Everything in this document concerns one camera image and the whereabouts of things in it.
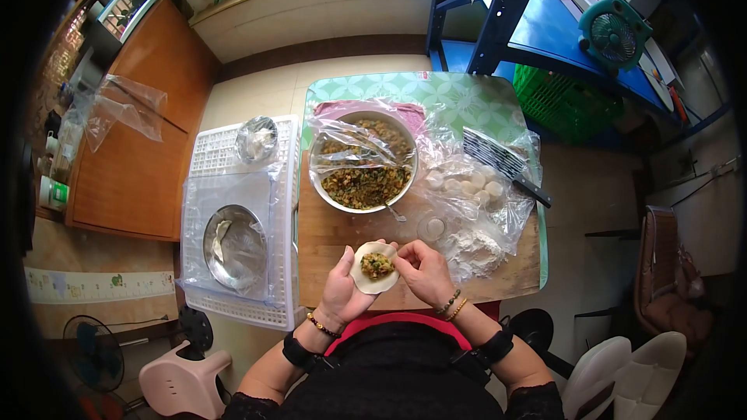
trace wooden cabinet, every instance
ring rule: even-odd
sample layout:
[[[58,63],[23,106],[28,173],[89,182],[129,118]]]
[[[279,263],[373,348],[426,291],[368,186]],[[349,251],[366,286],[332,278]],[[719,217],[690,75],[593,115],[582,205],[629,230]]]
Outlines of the wooden cabinet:
[[[167,93],[162,142],[121,122],[96,153],[81,142],[65,223],[125,236],[178,241],[182,185],[219,62],[170,0],[159,0],[109,69]]]

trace beaded bracelet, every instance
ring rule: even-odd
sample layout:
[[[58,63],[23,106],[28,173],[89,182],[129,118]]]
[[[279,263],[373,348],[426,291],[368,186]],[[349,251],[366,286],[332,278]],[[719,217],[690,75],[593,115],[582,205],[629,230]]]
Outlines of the beaded bracelet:
[[[459,297],[459,294],[462,293],[462,289],[457,289],[456,292],[454,292],[454,296],[449,299],[449,303],[444,305],[443,310],[434,310],[436,315],[443,315],[443,313],[446,313],[447,310],[449,310],[449,306],[451,306],[454,303],[454,300]]]
[[[451,320],[453,320],[454,316],[456,316],[456,313],[459,313],[459,311],[462,309],[462,307],[465,305],[465,303],[467,303],[467,299],[464,299],[462,301],[462,303],[459,304],[459,306],[456,308],[456,310],[454,310],[454,313],[452,313],[451,315],[449,315],[448,318],[446,318],[446,321],[450,322]]]
[[[318,329],[320,329],[323,333],[325,333],[328,336],[334,337],[335,339],[340,339],[342,337],[342,334],[333,333],[324,326],[322,326],[322,323],[318,322],[316,319],[314,319],[314,315],[311,312],[306,313],[306,318],[309,319],[310,322],[314,323],[314,326],[316,326]]]

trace stainless steel bowl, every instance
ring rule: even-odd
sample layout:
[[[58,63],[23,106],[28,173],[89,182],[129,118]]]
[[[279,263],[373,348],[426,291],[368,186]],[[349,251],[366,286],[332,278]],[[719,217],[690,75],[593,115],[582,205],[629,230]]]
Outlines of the stainless steel bowl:
[[[231,221],[223,237],[223,261],[213,253],[217,226]],[[205,226],[202,253],[210,273],[219,283],[241,290],[256,284],[267,269],[265,234],[257,217],[247,208],[229,204],[217,210]]]
[[[338,117],[337,120],[343,121],[348,124],[352,124],[353,122],[359,121],[361,119],[368,119],[372,121],[383,121],[388,123],[389,125],[395,127],[397,130],[399,130],[402,135],[407,139],[408,143],[412,147],[412,175],[410,176],[410,180],[405,184],[404,188],[402,188],[402,191],[400,193],[392,198],[391,201],[389,201],[389,205],[393,205],[397,203],[397,201],[400,200],[408,190],[410,190],[410,186],[413,182],[415,182],[416,175],[417,175],[417,147],[416,147],[416,139],[414,136],[412,136],[412,133],[410,133],[410,130],[402,124],[397,118],[392,117],[391,115],[385,114],[384,112],[378,112],[378,111],[358,111],[358,112],[350,112],[348,114],[345,114],[341,117]],[[311,146],[310,152],[312,154],[318,154],[322,148],[322,142],[316,142],[314,141],[314,144]],[[386,206],[381,205],[377,206],[375,208],[371,208],[370,210],[355,210],[353,208],[348,208],[347,206],[342,206],[337,201],[334,201],[331,199],[330,194],[327,193],[322,188],[322,180],[325,179],[327,176],[329,176],[330,173],[322,173],[319,175],[314,175],[312,177],[312,182],[314,184],[314,188],[317,190],[317,193],[319,193],[320,196],[324,199],[324,201],[328,202],[335,208],[341,211],[345,212],[351,212],[352,214],[369,214],[371,212],[377,212],[381,210],[385,210]]]
[[[274,153],[277,144],[278,127],[273,119],[260,115],[239,127],[236,155],[244,164],[258,163]]]

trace green floral tablecloth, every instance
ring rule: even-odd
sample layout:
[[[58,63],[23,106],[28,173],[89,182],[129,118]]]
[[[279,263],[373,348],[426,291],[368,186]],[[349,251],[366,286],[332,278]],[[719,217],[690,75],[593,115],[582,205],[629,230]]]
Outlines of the green floral tablecloth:
[[[510,142],[527,130],[511,83],[503,78],[449,72],[371,73],[351,77],[325,78],[313,82],[306,91],[301,132],[301,150],[311,145],[312,131],[306,121],[314,107],[328,100],[392,98],[400,103],[416,103],[427,112],[443,104],[442,122],[462,135],[469,126],[486,135]],[[545,208],[537,204],[539,228],[539,288],[547,283],[547,231]]]

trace height chart sticker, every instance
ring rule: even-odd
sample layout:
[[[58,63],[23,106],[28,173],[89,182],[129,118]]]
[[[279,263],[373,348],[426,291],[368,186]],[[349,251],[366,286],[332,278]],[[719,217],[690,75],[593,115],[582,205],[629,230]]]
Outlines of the height chart sticker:
[[[174,293],[171,271],[81,273],[25,268],[32,303],[99,303]]]

